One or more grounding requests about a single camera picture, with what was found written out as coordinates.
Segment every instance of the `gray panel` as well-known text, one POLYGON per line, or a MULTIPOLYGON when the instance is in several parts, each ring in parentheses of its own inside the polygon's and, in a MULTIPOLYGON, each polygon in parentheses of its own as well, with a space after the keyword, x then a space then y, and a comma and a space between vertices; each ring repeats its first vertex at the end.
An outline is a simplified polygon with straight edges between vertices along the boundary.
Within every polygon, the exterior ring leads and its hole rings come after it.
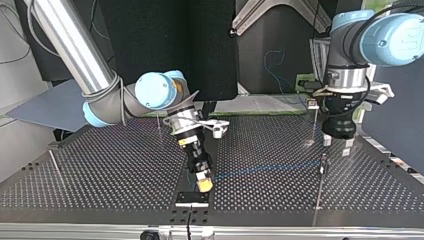
MULTIPOLYGON (((227 136, 207 139, 216 162, 211 204, 191 224, 424 228, 424 186, 361 137, 341 157, 343 142, 325 149, 318 127, 306 144, 308 116, 226 119, 227 136), (331 167, 316 212, 324 152, 331 167)), ((187 209, 173 201, 193 180, 169 133, 154 118, 88 130, 55 151, 60 172, 44 159, 0 184, 0 222, 186 224, 187 209)))
POLYGON ((389 83, 396 96, 365 114, 362 127, 396 156, 424 173, 424 60, 404 67, 378 68, 375 81, 389 83))
POLYGON ((74 80, 62 83, 18 106, 7 115, 25 122, 76 132, 86 124, 85 98, 74 80))

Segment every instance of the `metal rod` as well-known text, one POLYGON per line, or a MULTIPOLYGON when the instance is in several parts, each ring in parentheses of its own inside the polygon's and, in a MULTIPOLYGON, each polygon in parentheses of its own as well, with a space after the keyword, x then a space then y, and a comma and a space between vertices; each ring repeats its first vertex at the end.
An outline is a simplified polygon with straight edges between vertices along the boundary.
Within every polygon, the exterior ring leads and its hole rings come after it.
POLYGON ((56 158, 54 156, 53 151, 49 150, 49 154, 50 154, 50 157, 52 158, 54 168, 56 169, 56 171, 60 171, 59 165, 57 165, 56 158))
POLYGON ((33 15, 85 94, 106 89, 114 79, 112 70, 94 44, 70 0, 33 2, 33 15))

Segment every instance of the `perforated metal table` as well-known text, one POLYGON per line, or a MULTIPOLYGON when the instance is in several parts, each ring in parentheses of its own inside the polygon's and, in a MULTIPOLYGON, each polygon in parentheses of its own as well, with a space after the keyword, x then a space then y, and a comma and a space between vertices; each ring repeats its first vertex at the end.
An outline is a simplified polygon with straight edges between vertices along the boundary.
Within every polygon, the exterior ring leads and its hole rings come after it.
MULTIPOLYGON (((361 137, 341 157, 343 143, 325 149, 307 116, 225 119, 224 139, 207 137, 210 206, 189 224, 424 229, 424 186, 361 137), (331 166, 315 211, 324 152, 331 166)), ((77 134, 0 184, 0 222, 185 226, 188 210, 174 203, 193 180, 169 133, 146 118, 77 134)))

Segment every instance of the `black cable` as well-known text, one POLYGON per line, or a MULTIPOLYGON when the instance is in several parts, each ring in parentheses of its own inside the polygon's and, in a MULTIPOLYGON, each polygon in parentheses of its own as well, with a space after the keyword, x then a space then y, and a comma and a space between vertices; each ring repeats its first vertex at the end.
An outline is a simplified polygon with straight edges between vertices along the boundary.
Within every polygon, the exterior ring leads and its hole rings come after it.
POLYGON ((31 48, 30 48, 30 47, 28 47, 28 51, 27 51, 27 52, 25 53, 25 55, 23 55, 22 57, 19 57, 19 58, 17 58, 17 59, 13 59, 13 60, 10 60, 10 61, 0 62, 0 64, 14 63, 14 62, 20 61, 20 60, 22 60, 22 59, 24 59, 24 58, 28 57, 28 55, 29 55, 29 53, 30 53, 30 52, 31 52, 31 48))
POLYGON ((338 113, 338 114, 329 114, 328 112, 324 112, 324 111, 321 111, 321 112, 325 116, 333 117, 333 118, 343 117, 343 116, 346 116, 346 115, 349 115, 349 114, 355 112, 356 109, 358 109, 358 107, 361 106, 361 104, 365 102, 365 99, 367 99, 367 97, 368 97, 368 95, 371 91, 371 81, 370 81, 370 79, 367 76, 365 76, 365 80, 367 81, 367 91, 365 92, 365 94, 362 96, 362 98, 359 100, 359 102, 353 108, 347 110, 346 112, 342 112, 342 113, 338 113))
POLYGON ((187 239, 191 240, 191 231, 190 231, 190 221, 191 221, 191 210, 193 207, 190 207, 190 213, 188 214, 188 221, 187 221, 187 239))
POLYGON ((114 59, 115 58, 115 55, 112 55, 112 57, 110 57, 110 58, 108 58, 107 60, 106 60, 106 62, 107 63, 109 63, 110 61, 112 61, 112 59, 114 59))
MULTIPOLYGON (((353 50, 354 50, 354 45, 356 43, 356 41, 358 40, 359 36, 364 32, 364 30, 369 27, 373 21, 375 19, 377 19, 379 16, 383 15, 384 13, 391 11, 393 9, 397 9, 397 8, 407 8, 407 7, 412 7, 413 9, 411 10, 418 10, 421 8, 424 8, 424 4, 418 4, 418 3, 400 3, 400 4, 396 4, 396 5, 392 5, 390 7, 387 7, 379 12, 377 12, 376 14, 374 14, 370 19, 368 19, 367 21, 364 22, 364 24, 361 25, 361 27, 358 29, 358 31, 355 32, 355 34, 352 37, 352 41, 350 43, 349 46, 349 54, 347 54, 347 57, 349 58, 349 60, 355 64, 356 67, 364 67, 364 65, 359 64, 357 61, 355 61, 355 59, 353 59, 353 50)), ((362 96, 362 98, 359 100, 358 104, 356 104, 353 108, 351 108, 350 110, 343 112, 343 113, 339 113, 339 114, 329 114, 328 112, 324 112, 322 111, 322 113, 324 115, 326 115, 327 117, 342 117, 342 116, 346 116, 348 114, 353 113, 354 111, 356 111, 356 109, 358 109, 362 103, 364 103, 364 101, 366 100, 366 98, 368 97, 370 91, 371 91, 371 81, 370 79, 365 76, 365 80, 367 81, 367 91, 365 92, 365 94, 362 96)))
POLYGON ((318 73, 318 65, 317 65, 317 59, 316 59, 316 48, 315 48, 315 43, 314 43, 314 40, 315 40, 315 25, 317 23, 319 6, 320 6, 319 1, 317 1, 317 7, 315 9, 314 21, 312 23, 312 54, 314 55, 313 56, 313 60, 314 60, 313 62, 314 62, 315 69, 316 69, 316 72, 317 72, 318 81, 321 83, 321 85, 323 85, 324 84, 323 79, 320 79, 320 76, 319 76, 319 73, 318 73))
POLYGON ((377 12, 376 14, 374 14, 374 16, 372 16, 370 19, 368 19, 367 21, 364 22, 364 24, 362 24, 362 26, 358 29, 358 31, 355 32, 355 34, 353 35, 352 41, 350 43, 349 46, 349 54, 348 54, 348 58, 349 60, 354 63, 356 66, 362 66, 361 64, 359 64, 358 62, 355 61, 355 59, 353 59, 353 50, 354 50, 354 45, 355 42, 358 40, 359 36, 364 32, 364 30, 369 27, 373 21, 375 19, 377 19, 379 16, 383 15, 384 13, 391 11, 393 9, 397 9, 397 8, 407 8, 407 7, 413 7, 416 8, 414 10, 417 9, 421 9, 424 8, 424 4, 422 3, 400 3, 400 4, 396 4, 396 5, 392 5, 390 7, 387 7, 379 12, 377 12))
POLYGON ((94 0, 93 6, 91 8, 91 18, 90 18, 90 28, 89 28, 90 32, 93 30, 94 18, 96 16, 96 12, 97 12, 96 10, 97 10, 97 0, 94 0))

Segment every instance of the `robotic arm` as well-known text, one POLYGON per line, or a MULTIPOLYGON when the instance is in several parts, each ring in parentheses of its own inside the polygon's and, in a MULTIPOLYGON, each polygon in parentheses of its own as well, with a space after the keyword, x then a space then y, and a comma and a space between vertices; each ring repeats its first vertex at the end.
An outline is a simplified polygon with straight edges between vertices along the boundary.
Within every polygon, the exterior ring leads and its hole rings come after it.
POLYGON ((165 123, 174 130, 196 174, 201 192, 212 189, 212 161, 204 148, 204 128, 221 138, 226 121, 203 121, 196 111, 187 81, 180 71, 151 72, 124 86, 121 77, 102 58, 70 0, 25 0, 28 17, 33 14, 87 98, 83 111, 89 124, 105 127, 131 117, 165 110, 165 123))
MULTIPOLYGON (((413 8, 420 4, 395 5, 391 9, 409 5, 413 8)), ((339 14, 333 20, 325 87, 314 93, 315 97, 323 97, 320 108, 327 116, 322 124, 324 145, 329 146, 331 138, 354 138, 356 125, 352 116, 364 101, 382 104, 394 97, 388 84, 370 82, 366 76, 368 64, 403 66, 424 55, 423 16, 396 13, 377 18, 378 15, 361 10, 339 14)))

